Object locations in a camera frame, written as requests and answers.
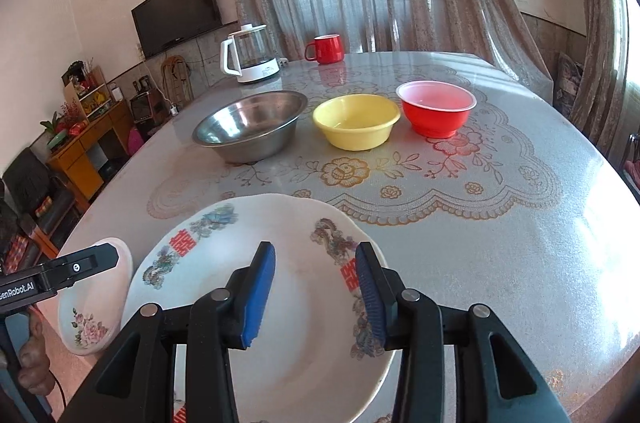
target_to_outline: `human hand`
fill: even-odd
[[[53,390],[55,380],[49,372],[50,360],[42,334],[42,320],[33,308],[29,310],[29,334],[29,340],[18,353],[22,366],[18,373],[18,382],[32,394],[46,396]],[[6,356],[0,351],[0,368],[5,369],[6,366]]]

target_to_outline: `round table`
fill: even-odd
[[[388,142],[346,152],[327,143],[311,113],[323,100],[374,93],[418,79],[451,82],[478,99],[448,140],[411,130],[404,118]],[[287,89],[309,106],[293,142],[272,158],[225,164],[191,133],[241,96]],[[568,412],[599,390],[640,343],[632,227],[640,208],[596,149],[546,102],[470,55],[384,52],[328,66],[289,63],[273,79],[219,80],[162,127],[102,191],[62,253],[119,237],[140,265],[175,225],[216,201],[277,192],[325,201],[373,238],[408,287],[437,303],[490,306]],[[57,302],[41,304],[57,327]],[[454,420],[451,349],[446,421]],[[362,423],[391,412],[399,356]],[[367,359],[367,356],[353,359]]]

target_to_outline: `television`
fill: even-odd
[[[146,58],[222,26],[216,0],[146,0],[131,14]]]

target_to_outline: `white oval plate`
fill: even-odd
[[[112,244],[118,251],[116,266],[78,281],[58,294],[60,337],[75,355],[92,355],[103,350],[120,330],[133,261],[129,247],[120,239],[107,237],[93,246],[103,243]]]
[[[239,420],[353,421],[376,395],[393,353],[373,339],[355,275],[355,247],[370,239],[331,205],[261,194],[201,210],[140,265],[122,325],[148,302],[169,309],[223,287],[233,270],[251,263],[260,241],[273,243],[276,272],[257,338],[247,351],[229,351]],[[179,347],[176,412],[184,404]]]

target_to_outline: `yellow wooden desk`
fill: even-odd
[[[117,102],[106,113],[92,121],[82,133],[49,158],[47,164],[63,172],[87,198],[102,186],[104,181],[89,160],[86,152],[99,143],[109,159],[128,156],[127,142],[133,118],[126,101]]]

